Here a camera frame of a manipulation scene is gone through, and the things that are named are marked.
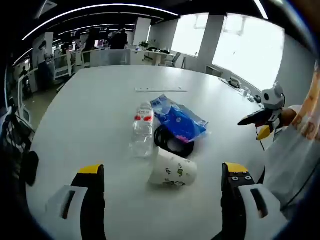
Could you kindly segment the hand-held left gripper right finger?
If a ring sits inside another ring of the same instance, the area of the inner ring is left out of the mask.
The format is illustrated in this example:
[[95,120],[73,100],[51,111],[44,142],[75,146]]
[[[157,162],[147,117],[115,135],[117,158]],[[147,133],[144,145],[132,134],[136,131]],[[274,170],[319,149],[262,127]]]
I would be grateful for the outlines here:
[[221,191],[223,240],[271,240],[288,222],[280,201],[238,163],[222,164]]

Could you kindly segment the person's right hand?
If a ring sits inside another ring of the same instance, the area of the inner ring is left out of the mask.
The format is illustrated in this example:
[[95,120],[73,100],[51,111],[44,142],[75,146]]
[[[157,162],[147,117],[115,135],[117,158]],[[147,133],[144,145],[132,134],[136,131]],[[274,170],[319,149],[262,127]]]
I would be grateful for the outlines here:
[[296,106],[283,108],[279,115],[279,126],[278,128],[288,127],[297,116]]

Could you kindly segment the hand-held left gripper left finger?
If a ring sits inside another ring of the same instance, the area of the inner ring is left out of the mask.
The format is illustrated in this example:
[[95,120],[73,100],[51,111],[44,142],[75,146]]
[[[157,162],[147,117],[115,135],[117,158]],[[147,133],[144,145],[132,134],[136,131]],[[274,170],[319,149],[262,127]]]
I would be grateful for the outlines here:
[[81,168],[47,202],[45,230],[54,240],[104,240],[104,166]]

